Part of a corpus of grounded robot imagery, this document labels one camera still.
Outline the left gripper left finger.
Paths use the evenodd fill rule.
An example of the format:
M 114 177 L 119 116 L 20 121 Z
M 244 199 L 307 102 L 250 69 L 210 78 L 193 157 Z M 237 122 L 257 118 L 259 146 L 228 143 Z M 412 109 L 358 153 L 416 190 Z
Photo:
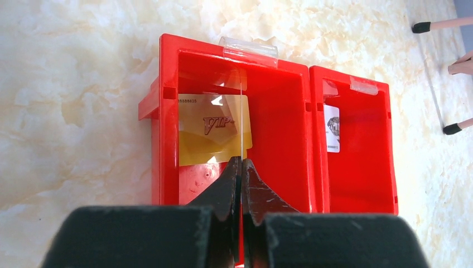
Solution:
M 233 267 L 242 160 L 187 205 L 86 206 L 63 221 L 43 267 Z

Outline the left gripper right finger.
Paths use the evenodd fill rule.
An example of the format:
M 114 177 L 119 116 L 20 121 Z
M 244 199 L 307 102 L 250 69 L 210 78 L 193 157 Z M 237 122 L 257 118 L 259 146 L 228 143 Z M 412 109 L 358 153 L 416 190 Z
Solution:
M 242 163 L 246 267 L 427 267 L 416 235 L 391 214 L 302 213 Z

